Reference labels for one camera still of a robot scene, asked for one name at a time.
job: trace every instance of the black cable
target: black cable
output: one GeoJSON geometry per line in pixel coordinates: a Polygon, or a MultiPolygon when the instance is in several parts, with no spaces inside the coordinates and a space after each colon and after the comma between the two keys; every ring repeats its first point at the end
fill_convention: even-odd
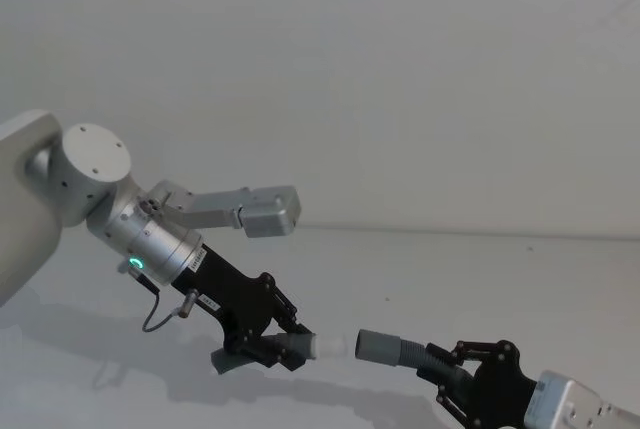
{"type": "Polygon", "coordinates": [[[144,323],[142,324],[142,332],[153,332],[153,331],[156,331],[156,330],[160,329],[162,326],[164,326],[171,319],[173,319],[173,317],[176,315],[176,311],[174,310],[174,311],[170,312],[167,317],[165,317],[163,320],[161,320],[155,326],[148,327],[149,326],[149,322],[151,321],[151,318],[153,317],[153,315],[156,313],[156,310],[158,309],[158,304],[160,304],[160,294],[157,293],[155,296],[156,296],[156,301],[153,303],[153,308],[151,309],[151,312],[149,313],[147,318],[144,320],[144,323]]]}

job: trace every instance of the green led light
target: green led light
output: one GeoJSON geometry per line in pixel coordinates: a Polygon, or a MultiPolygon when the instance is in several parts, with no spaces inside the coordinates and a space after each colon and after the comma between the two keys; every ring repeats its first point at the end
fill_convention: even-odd
{"type": "Polygon", "coordinates": [[[135,267],[136,269],[143,269],[144,268],[144,262],[142,262],[142,260],[138,259],[137,257],[130,257],[129,258],[129,264],[132,265],[133,267],[135,267]]]}

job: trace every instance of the white floor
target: white floor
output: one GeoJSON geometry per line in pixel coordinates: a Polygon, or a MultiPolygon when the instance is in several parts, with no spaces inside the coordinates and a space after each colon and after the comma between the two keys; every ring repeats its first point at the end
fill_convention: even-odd
{"type": "MultiPolygon", "coordinates": [[[[522,367],[572,375],[640,412],[640,243],[300,229],[207,234],[247,274],[272,272],[318,333],[361,327],[435,342],[514,341],[522,367]]],[[[152,299],[84,230],[0,310],[0,425],[10,428],[458,428],[411,371],[360,361],[212,374],[216,321],[155,334],[152,299]]],[[[160,313],[177,301],[163,293],[160,313]]]]}

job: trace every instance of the white label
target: white label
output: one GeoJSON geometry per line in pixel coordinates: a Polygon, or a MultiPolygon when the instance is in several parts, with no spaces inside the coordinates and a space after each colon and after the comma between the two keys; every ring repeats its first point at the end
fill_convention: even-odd
{"type": "Polygon", "coordinates": [[[207,255],[207,250],[204,247],[201,247],[195,259],[193,260],[193,262],[189,264],[189,269],[191,269],[193,272],[197,271],[200,265],[202,264],[202,261],[204,261],[204,257],[206,255],[207,255]]]}
{"type": "Polygon", "coordinates": [[[204,303],[205,306],[208,306],[210,309],[213,309],[214,311],[217,311],[218,309],[220,309],[220,304],[216,303],[216,301],[205,296],[204,294],[201,294],[198,299],[202,303],[204,303]]]}

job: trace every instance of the robotic arm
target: robotic arm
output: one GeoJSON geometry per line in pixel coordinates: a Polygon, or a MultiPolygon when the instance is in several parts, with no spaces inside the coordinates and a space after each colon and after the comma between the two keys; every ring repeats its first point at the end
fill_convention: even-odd
{"type": "Polygon", "coordinates": [[[436,401],[465,429],[639,429],[640,416],[604,401],[579,382],[545,371],[536,382],[520,370],[509,341],[460,341],[452,351],[361,330],[356,358],[417,369],[438,387],[436,401]],[[474,375],[461,366],[480,361],[474,375]]]}
{"type": "Polygon", "coordinates": [[[146,192],[132,179],[129,152],[113,133],[93,124],[63,133],[44,111],[1,125],[0,154],[0,305],[53,254],[64,227],[86,221],[92,234],[124,257],[121,272],[156,296],[152,314],[159,286],[171,285],[185,296],[178,310],[147,332],[174,315],[188,317],[197,305],[221,324],[228,354],[289,370],[305,363],[308,357],[286,340],[263,336],[272,319],[285,333],[310,334],[273,276],[245,276],[197,231],[233,227],[248,237],[290,234],[301,210],[295,188],[194,194],[164,181],[146,192]]]}

